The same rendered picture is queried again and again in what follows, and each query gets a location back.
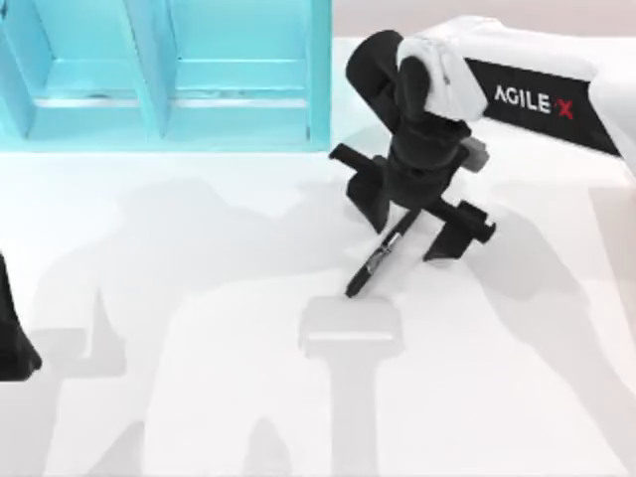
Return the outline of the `black pen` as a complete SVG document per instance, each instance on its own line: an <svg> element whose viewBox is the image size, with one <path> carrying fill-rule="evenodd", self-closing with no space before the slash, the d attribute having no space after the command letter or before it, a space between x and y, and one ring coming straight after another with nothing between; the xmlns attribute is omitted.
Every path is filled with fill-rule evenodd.
<svg viewBox="0 0 636 477"><path fill-rule="evenodd" d="M419 210L408 211L387 233L380 245L372 252L347 284L345 289L346 297L353 298L361 292L376 274L384 260L391 255L396 244L404 237L419 215Z"/></svg>

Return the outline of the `pale grey rounded box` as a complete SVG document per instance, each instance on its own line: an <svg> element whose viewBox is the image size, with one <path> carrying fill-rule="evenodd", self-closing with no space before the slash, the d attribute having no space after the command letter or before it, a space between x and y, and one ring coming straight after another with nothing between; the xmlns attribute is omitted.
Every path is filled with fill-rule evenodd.
<svg viewBox="0 0 636 477"><path fill-rule="evenodd" d="M487 145L475 137L469 137L462 141L462 146L466 151L462 167L472 173L480 172L490 158Z"/></svg>

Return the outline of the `light blue rack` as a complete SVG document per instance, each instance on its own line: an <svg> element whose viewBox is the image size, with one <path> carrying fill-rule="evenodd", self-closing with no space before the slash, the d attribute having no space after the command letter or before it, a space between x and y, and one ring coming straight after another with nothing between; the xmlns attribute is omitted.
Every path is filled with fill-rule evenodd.
<svg viewBox="0 0 636 477"><path fill-rule="evenodd" d="M0 151L323 151L333 0L0 0Z"/></svg>

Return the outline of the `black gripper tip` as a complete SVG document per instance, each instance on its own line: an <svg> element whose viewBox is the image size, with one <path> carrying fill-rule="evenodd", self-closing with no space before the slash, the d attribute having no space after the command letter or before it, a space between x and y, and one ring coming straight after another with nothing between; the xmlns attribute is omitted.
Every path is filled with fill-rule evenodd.
<svg viewBox="0 0 636 477"><path fill-rule="evenodd" d="M42 365L40 354L19 321L6 261L0 252L0 383L27 381Z"/></svg>

